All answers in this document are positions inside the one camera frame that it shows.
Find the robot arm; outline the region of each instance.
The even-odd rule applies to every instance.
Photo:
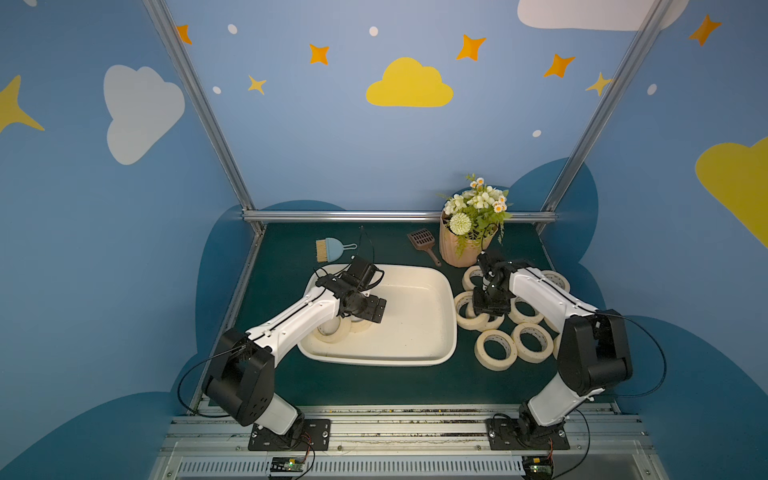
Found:
[[[275,394],[275,367],[315,328],[337,315],[381,323],[386,300],[370,295],[372,263],[355,258],[347,271],[321,276],[304,297],[245,333],[227,330],[217,344],[205,393],[241,425],[257,423],[277,435],[300,434],[303,416]]]
[[[508,313],[510,299],[519,296],[562,335],[558,373],[520,408],[518,434],[526,443],[546,439],[586,399],[632,377],[627,332],[618,312],[582,302],[539,269],[504,261],[498,254],[483,252],[478,262],[484,286],[475,288],[475,312]]]

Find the vent grille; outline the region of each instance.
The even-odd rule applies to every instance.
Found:
[[[269,475],[271,456],[258,460],[242,457],[196,457],[184,459],[175,478],[264,478]],[[318,458],[312,472],[313,477],[365,478],[378,476],[481,476],[509,477],[523,475],[521,457],[505,458],[471,456],[450,457],[356,457],[356,458]]]

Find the brown scoop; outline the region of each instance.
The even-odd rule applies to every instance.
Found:
[[[435,252],[432,251],[432,247],[435,246],[435,237],[432,235],[432,232],[422,228],[421,230],[409,233],[408,238],[411,240],[411,243],[413,243],[413,248],[429,253],[429,256],[432,257],[432,260],[435,262],[435,265],[442,266],[440,260],[437,260],[437,257],[435,257]]]

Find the dark green mat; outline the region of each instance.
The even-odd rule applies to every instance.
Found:
[[[436,224],[366,223],[366,232],[376,248],[375,262],[434,267],[429,255],[414,250],[406,237],[407,233],[423,227],[438,238]],[[315,240],[326,237],[357,243],[359,225],[272,223],[268,226],[237,319],[239,330],[266,322],[303,295],[313,269],[319,266]],[[494,239],[492,246],[500,248],[510,260],[524,258],[543,270],[550,268],[531,224],[508,224],[504,244],[499,245]],[[439,257],[437,246],[435,253]],[[371,246],[365,237],[359,254],[371,260]],[[349,256],[350,252],[345,252],[337,263],[346,262]],[[439,270],[448,277],[454,295],[463,291],[465,269],[443,263]],[[513,326],[507,319],[501,330],[511,333]],[[475,358],[474,346],[479,334],[459,328],[453,356],[443,364],[428,367],[337,365],[310,360],[294,348],[278,365],[276,392],[294,405],[520,403],[537,394],[557,371],[551,356],[537,365],[518,359],[504,372],[487,370]],[[491,345],[488,344],[488,351],[493,354]]]

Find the white plastic tray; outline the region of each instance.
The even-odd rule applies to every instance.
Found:
[[[324,269],[337,273],[345,266]],[[320,362],[375,366],[437,365],[451,358],[456,349],[456,311],[448,279],[422,266],[377,267],[385,276],[371,294],[386,299],[382,322],[364,332],[350,333],[338,343],[308,335],[299,342],[301,353]],[[316,280],[312,276],[307,290]]]

